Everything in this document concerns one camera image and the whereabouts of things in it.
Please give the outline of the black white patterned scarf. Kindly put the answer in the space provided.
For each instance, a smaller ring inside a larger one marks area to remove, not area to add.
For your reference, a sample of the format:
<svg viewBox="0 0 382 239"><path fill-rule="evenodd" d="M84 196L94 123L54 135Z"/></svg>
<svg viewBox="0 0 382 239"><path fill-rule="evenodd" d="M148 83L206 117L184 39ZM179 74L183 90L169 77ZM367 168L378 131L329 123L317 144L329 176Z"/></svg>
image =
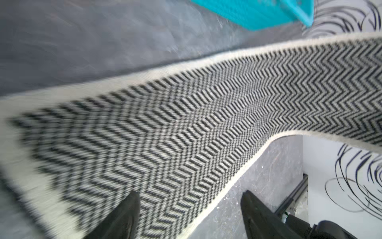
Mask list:
<svg viewBox="0 0 382 239"><path fill-rule="evenodd" d="M187 238L275 140L382 151L382 35L225 52L1 98L1 178L53 239L95 239L126 197L138 239Z"/></svg>

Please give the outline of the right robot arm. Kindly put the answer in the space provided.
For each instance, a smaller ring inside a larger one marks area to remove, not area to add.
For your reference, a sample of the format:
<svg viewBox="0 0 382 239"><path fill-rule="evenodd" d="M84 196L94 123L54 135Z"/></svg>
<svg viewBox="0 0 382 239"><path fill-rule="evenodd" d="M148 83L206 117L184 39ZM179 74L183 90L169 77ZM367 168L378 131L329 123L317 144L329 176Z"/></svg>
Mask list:
<svg viewBox="0 0 382 239"><path fill-rule="evenodd" d="M292 214L284 213L282 222L303 239L356 239L351 233L331 221L321 221L313 225Z"/></svg>

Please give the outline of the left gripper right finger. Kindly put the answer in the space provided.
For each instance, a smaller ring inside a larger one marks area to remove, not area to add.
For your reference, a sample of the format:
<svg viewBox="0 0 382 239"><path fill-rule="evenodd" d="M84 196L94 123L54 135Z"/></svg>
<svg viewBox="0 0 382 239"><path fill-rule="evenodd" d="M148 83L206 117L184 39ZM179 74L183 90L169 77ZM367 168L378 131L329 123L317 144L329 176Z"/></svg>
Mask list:
<svg viewBox="0 0 382 239"><path fill-rule="evenodd" d="M241 211L247 238L290 239L290 231L280 219L252 192L245 191L241 198Z"/></svg>

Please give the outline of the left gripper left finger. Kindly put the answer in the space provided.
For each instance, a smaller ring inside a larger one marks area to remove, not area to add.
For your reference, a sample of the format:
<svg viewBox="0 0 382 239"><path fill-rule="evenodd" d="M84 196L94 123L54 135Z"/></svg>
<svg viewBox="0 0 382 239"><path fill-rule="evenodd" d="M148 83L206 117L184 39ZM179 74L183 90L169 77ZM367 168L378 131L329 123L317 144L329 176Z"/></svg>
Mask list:
<svg viewBox="0 0 382 239"><path fill-rule="evenodd" d="M140 217L139 193L132 191L86 239L134 239Z"/></svg>

